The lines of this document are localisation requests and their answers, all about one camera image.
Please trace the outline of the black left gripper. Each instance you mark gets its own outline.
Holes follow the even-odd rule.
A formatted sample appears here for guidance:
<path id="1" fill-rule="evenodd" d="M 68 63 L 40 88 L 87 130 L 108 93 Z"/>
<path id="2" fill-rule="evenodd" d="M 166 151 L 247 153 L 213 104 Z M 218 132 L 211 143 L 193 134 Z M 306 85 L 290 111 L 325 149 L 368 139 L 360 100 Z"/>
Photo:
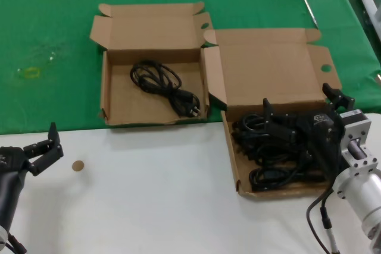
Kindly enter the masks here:
<path id="1" fill-rule="evenodd" d="M 64 156 L 60 135 L 54 122 L 48 138 L 26 147 L 1 147 L 1 175 L 11 172 L 29 171 L 37 176 Z"/>

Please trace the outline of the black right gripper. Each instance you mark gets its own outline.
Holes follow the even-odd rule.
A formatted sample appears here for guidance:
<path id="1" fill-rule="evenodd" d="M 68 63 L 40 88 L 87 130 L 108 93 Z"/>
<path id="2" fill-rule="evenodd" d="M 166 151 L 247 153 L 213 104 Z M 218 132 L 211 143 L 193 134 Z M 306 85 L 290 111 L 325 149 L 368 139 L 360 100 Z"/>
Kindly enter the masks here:
<path id="1" fill-rule="evenodd" d="M 288 143 L 295 143 L 297 126 L 306 140 L 308 151 L 318 162 L 329 184 L 333 184 L 347 167 L 341 149 L 343 125 L 337 110 L 343 108 L 352 111 L 355 99 L 343 94 L 340 89 L 332 88 L 328 83 L 323 83 L 322 92 L 326 96 L 322 109 L 299 112 L 296 115 L 275 114 L 270 102 L 264 98 L 264 131 Z"/>

